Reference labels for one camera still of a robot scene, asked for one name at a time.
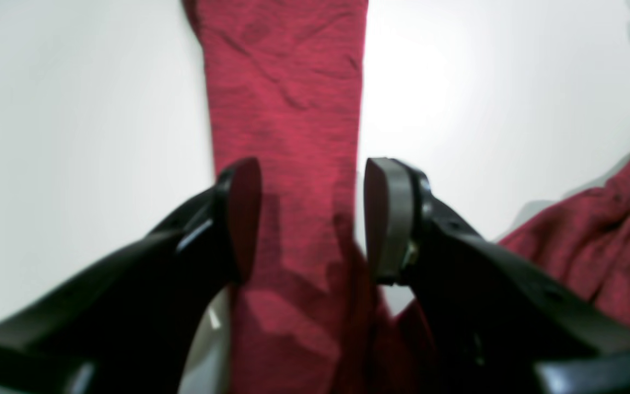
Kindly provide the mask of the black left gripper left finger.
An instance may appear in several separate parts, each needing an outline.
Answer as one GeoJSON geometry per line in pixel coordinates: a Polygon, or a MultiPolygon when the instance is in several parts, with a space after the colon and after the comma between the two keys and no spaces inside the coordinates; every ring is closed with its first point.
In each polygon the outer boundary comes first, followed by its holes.
{"type": "Polygon", "coordinates": [[[203,312],[250,279],[262,200],[258,159],[148,235],[0,321],[0,393],[177,393],[203,312]]]}

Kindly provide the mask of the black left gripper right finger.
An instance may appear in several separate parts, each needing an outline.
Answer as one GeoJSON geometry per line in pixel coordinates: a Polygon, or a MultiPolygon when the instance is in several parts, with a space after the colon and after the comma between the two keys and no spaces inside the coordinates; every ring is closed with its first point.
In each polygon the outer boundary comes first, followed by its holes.
{"type": "Polygon", "coordinates": [[[423,393],[630,393],[630,328],[483,239],[423,171],[368,159],[364,212],[373,280],[422,310],[423,393]]]}

